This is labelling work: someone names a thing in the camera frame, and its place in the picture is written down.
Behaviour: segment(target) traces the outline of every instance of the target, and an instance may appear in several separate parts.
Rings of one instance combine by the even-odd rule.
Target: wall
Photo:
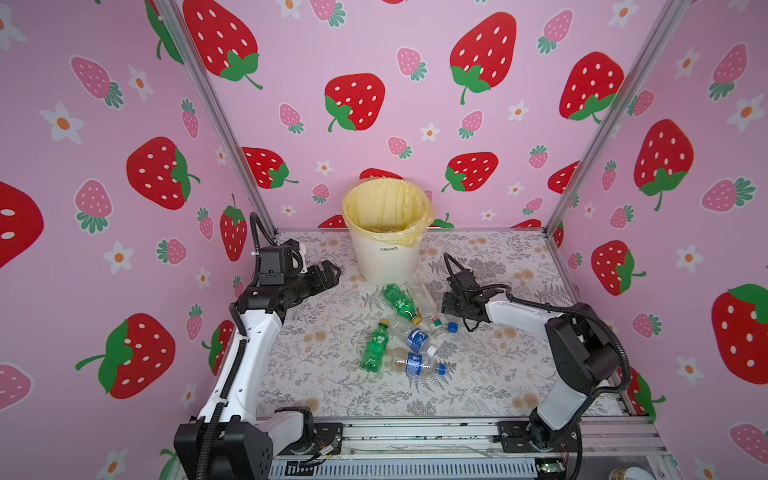
[[[768,478],[766,18],[692,5],[565,218],[560,254],[688,479]]]
[[[216,378],[201,341],[252,271],[220,234],[247,197],[143,2],[19,0],[0,20],[0,477],[172,478]]]
[[[664,5],[179,3],[260,193],[289,228],[333,224],[369,169],[429,190],[457,227],[547,222]]]

